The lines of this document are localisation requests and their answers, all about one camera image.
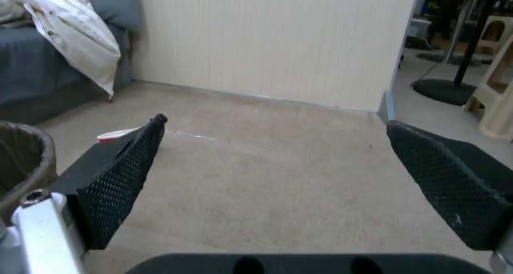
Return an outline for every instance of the beige carpet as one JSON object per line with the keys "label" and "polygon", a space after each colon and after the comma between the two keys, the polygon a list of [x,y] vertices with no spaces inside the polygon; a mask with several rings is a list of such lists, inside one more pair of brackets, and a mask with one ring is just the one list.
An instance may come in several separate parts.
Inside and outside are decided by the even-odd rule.
{"label": "beige carpet", "polygon": [[60,171],[104,132],[169,117],[134,209],[91,272],[169,252],[434,252],[486,265],[424,199],[377,115],[137,83],[40,124]]}

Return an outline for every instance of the black round base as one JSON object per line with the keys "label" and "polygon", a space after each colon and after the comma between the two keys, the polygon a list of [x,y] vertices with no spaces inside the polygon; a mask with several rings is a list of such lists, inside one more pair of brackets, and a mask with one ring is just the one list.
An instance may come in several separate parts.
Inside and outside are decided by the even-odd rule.
{"label": "black round base", "polygon": [[412,87],[421,95],[455,106],[466,104],[476,89],[475,86],[468,84],[454,86],[452,80],[444,79],[417,80],[412,83]]}
{"label": "black round base", "polygon": [[[432,62],[442,62],[444,60],[444,56],[437,54],[437,53],[417,53],[416,57],[418,57],[420,59],[429,60]],[[463,61],[462,56],[453,56],[449,60],[449,63],[452,65],[461,65],[462,61]],[[480,66],[480,65],[481,65],[481,63],[478,60],[471,60],[471,63],[469,64],[469,66]]]}

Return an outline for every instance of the gray trash bag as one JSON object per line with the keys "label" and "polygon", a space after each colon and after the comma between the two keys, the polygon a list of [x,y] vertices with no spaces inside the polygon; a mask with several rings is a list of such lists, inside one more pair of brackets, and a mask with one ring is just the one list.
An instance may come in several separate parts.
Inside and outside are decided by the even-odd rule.
{"label": "gray trash bag", "polygon": [[0,217],[7,225],[31,190],[57,178],[52,138],[33,126],[0,121]]}

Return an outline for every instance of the black pole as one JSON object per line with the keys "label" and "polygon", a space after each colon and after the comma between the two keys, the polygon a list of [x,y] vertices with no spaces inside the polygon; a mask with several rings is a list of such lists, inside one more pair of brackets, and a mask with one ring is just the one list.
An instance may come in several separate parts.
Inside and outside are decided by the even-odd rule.
{"label": "black pole", "polygon": [[458,73],[456,73],[456,78],[454,79],[454,86],[461,86],[461,82],[463,81],[463,76],[469,67],[469,64],[472,60],[472,55],[476,51],[476,47],[478,46],[479,39],[481,38],[481,33],[483,32],[484,26],[486,24],[486,20],[490,16],[493,10],[493,4],[495,4],[496,0],[486,0],[486,3],[483,5],[483,10],[479,16],[478,23],[476,25],[476,30],[474,31],[474,35],[472,36],[471,42],[465,51],[465,56],[463,57],[463,61],[461,62],[460,68],[458,69]]}

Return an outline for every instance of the wall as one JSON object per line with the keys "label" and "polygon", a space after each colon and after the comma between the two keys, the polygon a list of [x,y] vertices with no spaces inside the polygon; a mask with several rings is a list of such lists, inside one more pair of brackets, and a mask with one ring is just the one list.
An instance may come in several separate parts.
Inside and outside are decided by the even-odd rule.
{"label": "wall", "polygon": [[135,79],[377,111],[414,0],[141,0]]}

